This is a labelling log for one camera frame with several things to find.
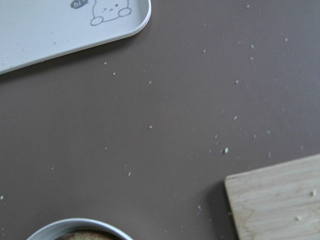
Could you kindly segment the cream rabbit tray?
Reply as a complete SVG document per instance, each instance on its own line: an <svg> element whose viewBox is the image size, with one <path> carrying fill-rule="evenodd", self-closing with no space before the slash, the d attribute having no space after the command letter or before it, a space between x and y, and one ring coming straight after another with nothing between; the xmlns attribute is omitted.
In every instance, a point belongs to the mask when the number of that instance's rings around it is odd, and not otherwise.
<svg viewBox="0 0 320 240"><path fill-rule="evenodd" d="M3 0L0 72L131 37L151 13L149 0Z"/></svg>

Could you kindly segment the bread slice on plate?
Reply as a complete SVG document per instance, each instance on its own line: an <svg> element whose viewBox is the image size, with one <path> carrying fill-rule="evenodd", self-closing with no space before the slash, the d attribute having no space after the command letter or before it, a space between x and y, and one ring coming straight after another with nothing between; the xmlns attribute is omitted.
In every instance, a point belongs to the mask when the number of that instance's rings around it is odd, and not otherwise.
<svg viewBox="0 0 320 240"><path fill-rule="evenodd" d="M107 233L94 230L76 230L59 236L56 240L113 240Z"/></svg>

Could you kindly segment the wooden cutting board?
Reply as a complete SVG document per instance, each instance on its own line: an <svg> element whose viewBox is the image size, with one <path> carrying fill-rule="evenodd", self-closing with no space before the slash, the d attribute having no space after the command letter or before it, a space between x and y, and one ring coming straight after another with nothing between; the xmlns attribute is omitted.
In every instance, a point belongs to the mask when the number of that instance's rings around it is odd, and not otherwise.
<svg viewBox="0 0 320 240"><path fill-rule="evenodd" d="M320 156L312 155L224 180L240 240L320 238Z"/></svg>

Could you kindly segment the white round plate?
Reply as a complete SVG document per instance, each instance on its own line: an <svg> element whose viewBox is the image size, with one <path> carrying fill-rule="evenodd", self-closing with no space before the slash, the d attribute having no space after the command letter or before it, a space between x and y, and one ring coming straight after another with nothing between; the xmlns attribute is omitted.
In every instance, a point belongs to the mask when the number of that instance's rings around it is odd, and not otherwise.
<svg viewBox="0 0 320 240"><path fill-rule="evenodd" d="M27 240L55 240L74 231L98 231L113 235L119 240L133 238L117 227L102 221L88 218L68 218L50 223L27 238Z"/></svg>

